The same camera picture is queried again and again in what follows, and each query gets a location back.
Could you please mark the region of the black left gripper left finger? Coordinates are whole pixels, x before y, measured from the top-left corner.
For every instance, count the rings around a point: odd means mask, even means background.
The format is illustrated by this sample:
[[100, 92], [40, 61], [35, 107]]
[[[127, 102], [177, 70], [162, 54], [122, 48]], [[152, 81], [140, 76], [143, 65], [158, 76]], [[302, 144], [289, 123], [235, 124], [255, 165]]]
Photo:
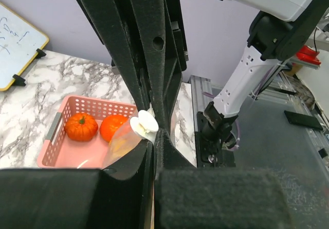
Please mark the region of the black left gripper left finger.
[[153, 145], [100, 169], [1, 170], [1, 228], [150, 228]]

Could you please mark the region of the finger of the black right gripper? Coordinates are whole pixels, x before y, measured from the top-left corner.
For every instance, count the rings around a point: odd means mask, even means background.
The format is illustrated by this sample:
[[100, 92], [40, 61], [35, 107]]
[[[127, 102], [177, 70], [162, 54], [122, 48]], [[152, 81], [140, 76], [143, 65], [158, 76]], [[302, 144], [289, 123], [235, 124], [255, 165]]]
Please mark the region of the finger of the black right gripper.
[[160, 128], [170, 130], [182, 72], [166, 0], [130, 0]]
[[134, 57], [129, 27], [120, 15], [117, 0], [76, 0], [92, 28], [108, 50], [139, 110], [148, 109], [149, 100], [144, 93], [138, 74], [138, 61]]

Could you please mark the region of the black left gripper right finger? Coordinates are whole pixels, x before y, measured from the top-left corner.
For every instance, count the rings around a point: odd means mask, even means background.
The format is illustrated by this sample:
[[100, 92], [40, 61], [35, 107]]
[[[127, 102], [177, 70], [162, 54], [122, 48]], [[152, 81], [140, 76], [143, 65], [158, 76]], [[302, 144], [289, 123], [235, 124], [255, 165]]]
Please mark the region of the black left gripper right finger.
[[264, 170], [167, 168], [165, 151], [173, 147], [159, 130], [154, 144], [155, 228], [292, 228], [283, 190]]

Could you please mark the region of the orange pumpkin toy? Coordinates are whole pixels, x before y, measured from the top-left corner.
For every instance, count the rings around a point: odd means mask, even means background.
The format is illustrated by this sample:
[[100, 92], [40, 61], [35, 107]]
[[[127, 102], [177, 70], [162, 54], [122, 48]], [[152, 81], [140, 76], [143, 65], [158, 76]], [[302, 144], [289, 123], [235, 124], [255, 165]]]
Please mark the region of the orange pumpkin toy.
[[67, 136], [74, 141], [90, 141], [98, 131], [98, 124], [93, 116], [87, 113], [76, 113], [65, 123]]

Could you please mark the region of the orange tomato toy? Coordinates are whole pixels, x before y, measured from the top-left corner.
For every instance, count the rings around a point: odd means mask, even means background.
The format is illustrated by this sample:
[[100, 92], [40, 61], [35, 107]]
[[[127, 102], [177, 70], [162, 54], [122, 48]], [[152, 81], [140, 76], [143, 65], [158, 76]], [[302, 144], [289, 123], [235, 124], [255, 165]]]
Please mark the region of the orange tomato toy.
[[106, 142], [110, 142], [115, 132], [128, 120], [127, 117], [112, 114], [106, 117], [99, 128], [102, 139]]

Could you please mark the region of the clear polka dot zip bag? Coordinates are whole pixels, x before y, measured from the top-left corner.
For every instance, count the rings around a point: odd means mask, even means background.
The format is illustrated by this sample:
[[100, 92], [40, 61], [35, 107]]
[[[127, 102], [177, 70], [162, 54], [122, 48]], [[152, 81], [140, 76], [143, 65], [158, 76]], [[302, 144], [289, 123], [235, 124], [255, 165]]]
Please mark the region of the clear polka dot zip bag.
[[79, 164], [78, 168], [104, 169], [132, 151], [141, 140], [154, 143], [158, 130], [153, 109], [140, 110], [115, 132], [103, 158], [90, 157]]

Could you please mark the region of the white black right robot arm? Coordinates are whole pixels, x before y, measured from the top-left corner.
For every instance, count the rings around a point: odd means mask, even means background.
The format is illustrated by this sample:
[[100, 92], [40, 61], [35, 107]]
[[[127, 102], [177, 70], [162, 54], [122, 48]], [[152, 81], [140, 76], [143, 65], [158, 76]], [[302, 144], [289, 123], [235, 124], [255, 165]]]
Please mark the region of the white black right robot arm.
[[[138, 109], [152, 106], [161, 128], [186, 69], [180, 0], [76, 0], [111, 55]], [[233, 0], [258, 9], [244, 54], [206, 107], [203, 135], [223, 142], [246, 97], [270, 68], [294, 56], [328, 9], [328, 0]]]

